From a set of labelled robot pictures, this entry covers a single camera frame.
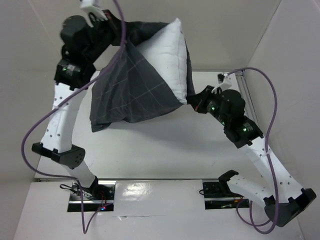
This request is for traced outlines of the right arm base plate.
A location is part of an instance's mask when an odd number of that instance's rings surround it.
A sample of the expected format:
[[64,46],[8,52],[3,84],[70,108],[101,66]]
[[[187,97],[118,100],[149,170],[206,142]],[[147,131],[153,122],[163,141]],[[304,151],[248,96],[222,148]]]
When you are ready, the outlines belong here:
[[218,180],[204,180],[199,194],[204,198],[206,210],[249,208],[249,200],[226,189]]

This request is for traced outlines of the dark grey checked pillowcase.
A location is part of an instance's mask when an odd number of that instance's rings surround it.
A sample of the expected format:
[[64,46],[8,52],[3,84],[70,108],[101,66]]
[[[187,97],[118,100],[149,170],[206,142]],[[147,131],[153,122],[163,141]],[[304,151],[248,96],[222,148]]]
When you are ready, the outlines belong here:
[[[140,21],[126,24],[122,54],[115,58],[115,64],[108,64],[100,71],[91,89],[89,119],[92,132],[102,131],[115,122],[138,123],[157,118],[184,105],[137,49],[168,24]],[[186,51],[187,99],[195,94],[195,88],[187,43]]]

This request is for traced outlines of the white pillow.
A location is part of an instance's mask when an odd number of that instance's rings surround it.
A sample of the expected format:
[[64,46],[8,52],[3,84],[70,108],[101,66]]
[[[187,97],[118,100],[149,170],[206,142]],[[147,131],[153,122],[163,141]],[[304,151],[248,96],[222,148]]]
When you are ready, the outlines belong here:
[[137,46],[181,104],[187,100],[187,46],[179,18]]

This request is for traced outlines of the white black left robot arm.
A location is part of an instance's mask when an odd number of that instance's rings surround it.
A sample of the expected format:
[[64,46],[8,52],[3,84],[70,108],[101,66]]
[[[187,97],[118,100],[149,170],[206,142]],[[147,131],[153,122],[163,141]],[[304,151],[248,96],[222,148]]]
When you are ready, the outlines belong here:
[[92,25],[84,17],[68,17],[62,26],[61,60],[54,75],[53,114],[46,132],[31,150],[63,166],[88,200],[97,197],[99,180],[89,170],[84,159],[86,151],[72,143],[73,130],[88,84],[96,72],[95,61],[110,46],[121,44],[121,21],[109,10],[103,10],[104,20],[88,13]]

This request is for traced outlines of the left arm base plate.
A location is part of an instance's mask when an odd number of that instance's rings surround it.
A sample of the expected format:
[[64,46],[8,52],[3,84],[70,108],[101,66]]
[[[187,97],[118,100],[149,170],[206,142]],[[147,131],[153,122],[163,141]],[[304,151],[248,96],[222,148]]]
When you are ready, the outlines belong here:
[[[95,212],[100,209],[101,212],[114,211],[114,199],[116,182],[111,180],[100,180],[99,184],[103,186],[102,190],[98,190],[94,195],[83,191],[83,211]],[[81,193],[76,182],[72,185],[61,184],[59,186],[62,190],[68,190],[69,200],[67,212],[80,213],[81,212]]]

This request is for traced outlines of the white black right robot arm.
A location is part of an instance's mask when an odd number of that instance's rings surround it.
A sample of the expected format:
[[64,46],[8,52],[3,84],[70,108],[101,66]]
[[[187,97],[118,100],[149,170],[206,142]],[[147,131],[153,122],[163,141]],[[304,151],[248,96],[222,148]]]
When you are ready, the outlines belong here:
[[226,137],[245,153],[267,183],[267,186],[259,185],[229,170],[218,178],[220,194],[235,193],[251,200],[263,207],[278,227],[284,227],[316,199],[316,193],[299,184],[266,145],[260,128],[245,115],[246,103],[238,91],[214,91],[214,87],[208,85],[191,97],[189,103],[197,113],[211,114],[223,125]]

